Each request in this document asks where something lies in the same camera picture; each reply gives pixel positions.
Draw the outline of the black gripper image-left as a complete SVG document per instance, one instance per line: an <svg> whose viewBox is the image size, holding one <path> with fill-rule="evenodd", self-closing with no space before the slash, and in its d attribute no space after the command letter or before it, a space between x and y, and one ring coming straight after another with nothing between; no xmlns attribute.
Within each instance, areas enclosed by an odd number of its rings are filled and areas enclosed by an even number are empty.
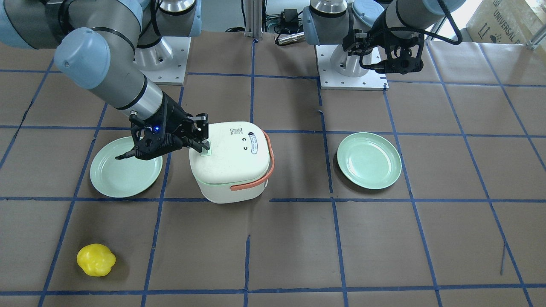
<svg viewBox="0 0 546 307"><path fill-rule="evenodd" d="M197 152L210 150L207 113L197 116L186 113L166 94L163 94L160 108L152 117L140 120L136 115L130 115L129 121L134 146L117 156L117 160L129 157L151 160L183 147Z"/></svg>

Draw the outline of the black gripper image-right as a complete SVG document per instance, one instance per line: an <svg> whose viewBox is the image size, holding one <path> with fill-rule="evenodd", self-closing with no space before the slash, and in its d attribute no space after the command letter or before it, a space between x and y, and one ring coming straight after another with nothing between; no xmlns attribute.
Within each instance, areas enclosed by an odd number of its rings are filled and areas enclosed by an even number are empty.
<svg viewBox="0 0 546 307"><path fill-rule="evenodd" d="M367 34L360 29L350 29L343 38L343 50L348 55L359 56L358 63L365 70L404 75L422 71L424 35L425 30L406 27L378 29ZM367 51L377 46L384 49L387 58L377 64L364 64L363 57Z"/></svg>

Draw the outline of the silver robot arm image-right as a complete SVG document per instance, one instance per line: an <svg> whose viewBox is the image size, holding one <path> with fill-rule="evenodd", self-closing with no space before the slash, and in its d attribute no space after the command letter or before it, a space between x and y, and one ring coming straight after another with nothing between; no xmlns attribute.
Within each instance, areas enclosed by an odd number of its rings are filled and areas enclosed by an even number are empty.
<svg viewBox="0 0 546 307"><path fill-rule="evenodd" d="M386 8L374 0L312 0L304 8L302 24L310 45L335 45L330 60L337 72L360 77L420 72L425 36L440 39L428 27L446 18L462 0L394 0Z"/></svg>

